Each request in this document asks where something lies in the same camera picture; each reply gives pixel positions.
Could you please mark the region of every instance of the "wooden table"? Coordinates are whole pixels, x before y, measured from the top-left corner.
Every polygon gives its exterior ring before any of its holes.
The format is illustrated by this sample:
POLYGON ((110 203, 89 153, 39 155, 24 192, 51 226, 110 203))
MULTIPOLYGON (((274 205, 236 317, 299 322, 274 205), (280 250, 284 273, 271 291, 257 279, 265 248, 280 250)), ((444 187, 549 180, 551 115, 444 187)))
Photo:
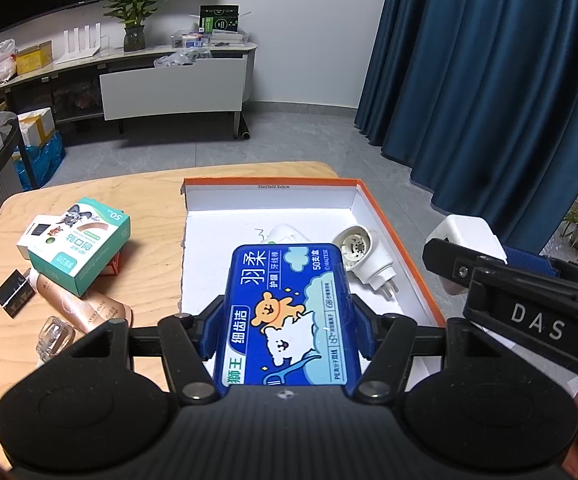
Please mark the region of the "wooden table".
MULTIPOLYGON (((120 275, 98 278, 96 290, 130 305, 134 326, 154 325, 178 311, 182 235, 186 210, 180 187, 191 176, 336 177, 320 162, 277 162, 169 170, 116 176, 15 195, 0 208, 0 285, 14 269, 24 271, 16 242, 37 214, 61 214, 82 196, 121 208, 131 216, 131 239, 122 250, 120 275)), ((34 370, 38 332, 57 315, 39 295, 11 319, 0 307, 0 397, 34 370)), ((136 359, 135 370, 166 389, 160 360, 136 359)), ((8 462, 0 447, 0 464, 8 462)))

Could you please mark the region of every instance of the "green and white box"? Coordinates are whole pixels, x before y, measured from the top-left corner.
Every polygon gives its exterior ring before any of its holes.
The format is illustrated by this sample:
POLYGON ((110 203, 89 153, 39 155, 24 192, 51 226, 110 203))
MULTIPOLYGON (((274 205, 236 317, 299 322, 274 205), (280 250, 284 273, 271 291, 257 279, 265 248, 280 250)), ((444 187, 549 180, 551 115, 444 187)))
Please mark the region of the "green and white box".
POLYGON ((131 235, 131 219, 92 198, 64 213, 66 229, 29 247, 34 269, 82 296, 131 235))

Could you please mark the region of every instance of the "hand cream tube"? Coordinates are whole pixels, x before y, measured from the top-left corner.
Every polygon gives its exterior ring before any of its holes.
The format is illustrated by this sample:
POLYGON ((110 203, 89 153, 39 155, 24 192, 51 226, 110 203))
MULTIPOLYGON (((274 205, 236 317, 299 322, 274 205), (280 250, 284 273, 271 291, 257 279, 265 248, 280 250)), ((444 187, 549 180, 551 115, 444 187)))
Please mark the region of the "hand cream tube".
POLYGON ((79 298, 35 269, 29 273, 29 282, 55 310, 85 334, 113 318, 126 319, 129 325, 133 320, 130 307, 95 290, 89 289, 79 298))

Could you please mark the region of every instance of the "circular black motor cover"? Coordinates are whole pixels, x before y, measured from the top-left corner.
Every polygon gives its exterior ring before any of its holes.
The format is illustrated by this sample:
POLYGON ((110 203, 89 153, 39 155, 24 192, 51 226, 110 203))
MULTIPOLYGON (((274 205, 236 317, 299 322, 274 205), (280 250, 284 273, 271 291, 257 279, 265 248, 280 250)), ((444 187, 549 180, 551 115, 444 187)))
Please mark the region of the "circular black motor cover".
POLYGON ((489 472, 563 457, 578 427, 573 399, 537 370, 512 374, 483 361, 416 384, 404 402, 411 433, 437 456, 489 472))
POLYGON ((166 394, 147 378, 104 360, 62 360, 2 397, 0 443, 14 465, 92 471, 135 457, 167 419, 166 394))

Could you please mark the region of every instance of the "perfume bottle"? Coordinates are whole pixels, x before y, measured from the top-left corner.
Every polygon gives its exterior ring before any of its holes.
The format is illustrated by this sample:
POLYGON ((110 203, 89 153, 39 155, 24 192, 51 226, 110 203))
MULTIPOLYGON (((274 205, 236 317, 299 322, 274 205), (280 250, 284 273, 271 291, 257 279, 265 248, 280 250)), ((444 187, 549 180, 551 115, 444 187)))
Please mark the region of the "perfume bottle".
POLYGON ((59 354, 76 338, 76 329, 59 317, 50 316, 38 334, 38 344, 35 351, 38 352, 42 362, 47 362, 59 354))

